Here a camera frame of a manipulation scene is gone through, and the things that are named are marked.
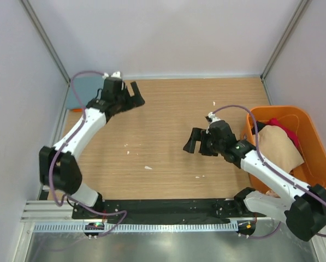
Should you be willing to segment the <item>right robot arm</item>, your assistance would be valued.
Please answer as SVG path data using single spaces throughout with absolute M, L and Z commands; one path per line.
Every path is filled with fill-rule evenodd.
M 209 120 L 206 129 L 193 128 L 183 150 L 194 153 L 197 142 L 200 142 L 201 155 L 221 155 L 226 162 L 255 176 L 278 195 L 274 198 L 250 189 L 234 202 L 238 215 L 247 216 L 250 212 L 266 215 L 285 224 L 303 241 L 321 234 L 326 226 L 324 187 L 310 186 L 286 173 L 264 157 L 258 147 L 247 140 L 238 140 L 229 124 L 219 118 Z

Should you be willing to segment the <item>blue grey t shirt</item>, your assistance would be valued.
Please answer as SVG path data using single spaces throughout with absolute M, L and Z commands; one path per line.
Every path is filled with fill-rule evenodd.
M 74 79 L 73 86 L 82 105 L 87 105 L 96 96 L 97 90 L 103 88 L 103 82 L 103 78 L 99 75 L 82 76 Z M 70 87 L 66 99 L 66 109 L 72 110 L 78 108 L 81 108 L 81 105 L 76 99 L 73 89 Z

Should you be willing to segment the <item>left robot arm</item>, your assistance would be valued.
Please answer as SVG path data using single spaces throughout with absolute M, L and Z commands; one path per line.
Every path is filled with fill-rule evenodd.
M 103 87 L 82 109 L 82 116 L 73 128 L 53 146 L 44 146 L 39 151 L 41 184 L 49 187 L 51 193 L 61 191 L 66 198 L 83 207 L 91 218 L 103 215 L 103 198 L 83 181 L 78 158 L 112 117 L 145 104 L 138 84 L 133 81 L 130 87 L 132 94 L 121 77 L 105 77 Z

